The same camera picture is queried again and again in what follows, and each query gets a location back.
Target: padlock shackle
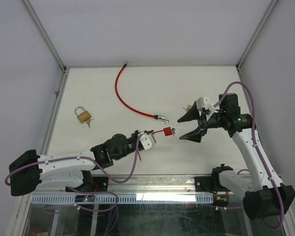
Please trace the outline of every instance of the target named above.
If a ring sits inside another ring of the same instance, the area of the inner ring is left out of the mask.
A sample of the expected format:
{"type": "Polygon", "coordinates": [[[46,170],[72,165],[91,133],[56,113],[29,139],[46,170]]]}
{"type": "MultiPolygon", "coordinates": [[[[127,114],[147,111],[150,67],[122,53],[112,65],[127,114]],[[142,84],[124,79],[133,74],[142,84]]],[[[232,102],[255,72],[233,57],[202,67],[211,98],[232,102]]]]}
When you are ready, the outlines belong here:
{"type": "Polygon", "coordinates": [[[76,109],[74,109],[74,114],[75,114],[76,116],[78,116],[78,113],[77,113],[77,110],[78,110],[78,109],[82,109],[83,112],[86,111],[86,110],[84,109],[84,107],[78,106],[76,109]]]}

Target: white tabletop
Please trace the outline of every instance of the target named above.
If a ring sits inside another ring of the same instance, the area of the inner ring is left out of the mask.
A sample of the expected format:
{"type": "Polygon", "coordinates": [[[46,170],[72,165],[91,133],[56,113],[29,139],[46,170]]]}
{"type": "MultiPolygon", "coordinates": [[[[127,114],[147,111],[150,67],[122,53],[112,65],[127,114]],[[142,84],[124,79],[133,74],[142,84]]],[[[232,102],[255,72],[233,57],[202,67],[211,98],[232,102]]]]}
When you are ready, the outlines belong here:
{"type": "MultiPolygon", "coordinates": [[[[130,137],[135,130],[160,130],[166,125],[138,115],[118,100],[114,83],[120,68],[70,69],[48,154],[70,154],[90,149],[121,133],[130,137]],[[90,128],[80,124],[74,114],[83,106],[93,116],[90,128]]],[[[199,97],[213,103],[226,86],[238,81],[235,67],[127,67],[118,89],[121,97],[132,107],[146,113],[165,115],[175,137],[155,135],[156,145],[141,152],[135,174],[210,174],[212,168],[225,163],[235,170],[246,168],[244,160],[222,128],[210,129],[202,142],[179,140],[179,136],[194,130],[196,121],[177,123],[185,114],[182,107],[192,105],[199,97]]],[[[238,95],[241,113],[248,113],[243,90],[239,85],[230,89],[238,95]]],[[[110,174],[129,174],[134,154],[114,162],[106,171],[110,174]]]]}

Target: brass padlock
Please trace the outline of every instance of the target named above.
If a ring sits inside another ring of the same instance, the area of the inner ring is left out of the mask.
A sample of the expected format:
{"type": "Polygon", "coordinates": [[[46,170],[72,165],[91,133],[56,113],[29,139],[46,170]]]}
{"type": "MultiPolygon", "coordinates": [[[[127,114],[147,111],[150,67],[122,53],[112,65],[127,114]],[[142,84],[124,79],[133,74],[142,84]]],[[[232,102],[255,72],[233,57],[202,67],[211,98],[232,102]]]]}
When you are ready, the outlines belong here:
{"type": "Polygon", "coordinates": [[[88,111],[86,111],[83,107],[79,106],[74,110],[75,115],[77,116],[77,118],[79,119],[79,121],[82,123],[84,123],[87,120],[91,119],[91,115],[88,111]],[[83,110],[83,112],[81,114],[78,115],[77,110],[81,109],[83,110]]]}

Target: key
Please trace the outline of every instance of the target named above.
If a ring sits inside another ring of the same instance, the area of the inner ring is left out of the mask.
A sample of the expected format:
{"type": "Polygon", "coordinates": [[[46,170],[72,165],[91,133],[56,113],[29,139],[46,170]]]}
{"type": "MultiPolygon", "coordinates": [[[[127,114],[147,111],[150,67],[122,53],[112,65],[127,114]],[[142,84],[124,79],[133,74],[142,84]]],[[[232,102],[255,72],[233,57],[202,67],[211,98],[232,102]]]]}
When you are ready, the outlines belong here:
{"type": "Polygon", "coordinates": [[[90,128],[89,124],[90,124],[90,121],[93,120],[93,119],[87,119],[86,121],[86,124],[88,124],[88,127],[90,128]]]}

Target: robotic arm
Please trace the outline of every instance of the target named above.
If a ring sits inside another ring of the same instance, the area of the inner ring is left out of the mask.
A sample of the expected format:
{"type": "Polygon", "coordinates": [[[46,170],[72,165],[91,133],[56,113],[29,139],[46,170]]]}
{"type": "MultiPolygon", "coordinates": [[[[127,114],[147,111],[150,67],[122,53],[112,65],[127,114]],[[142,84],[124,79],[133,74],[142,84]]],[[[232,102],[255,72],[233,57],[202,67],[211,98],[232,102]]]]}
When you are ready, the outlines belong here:
{"type": "Polygon", "coordinates": [[[98,169],[93,161],[102,168],[112,166],[114,160],[118,161],[136,150],[138,137],[139,151],[148,150],[156,144],[153,130],[136,130],[130,138],[115,134],[103,144],[79,153],[46,156],[37,155],[36,150],[28,150],[9,166],[10,174],[24,168],[10,177],[11,195],[21,196],[35,189],[56,186],[70,186],[86,191],[93,185],[90,171],[98,169]]]}
{"type": "Polygon", "coordinates": [[[228,188],[242,199],[246,214],[254,220],[280,215],[279,199],[273,186],[274,183],[279,190],[286,214],[295,197],[295,191],[291,185],[283,184],[282,179],[271,166],[260,143],[258,131],[252,130],[252,117],[249,114],[240,113],[238,97],[234,93],[227,94],[219,108],[218,110],[213,107],[208,98],[199,98],[195,101],[192,108],[178,122],[197,120],[198,127],[179,139],[200,143],[208,129],[224,128],[239,148],[248,167],[252,183],[237,175],[231,167],[221,165],[212,170],[209,188],[216,191],[228,188]],[[255,132],[255,137],[257,137],[256,144],[253,142],[252,132],[255,132]],[[271,171],[271,177],[267,174],[256,146],[271,171]]]}

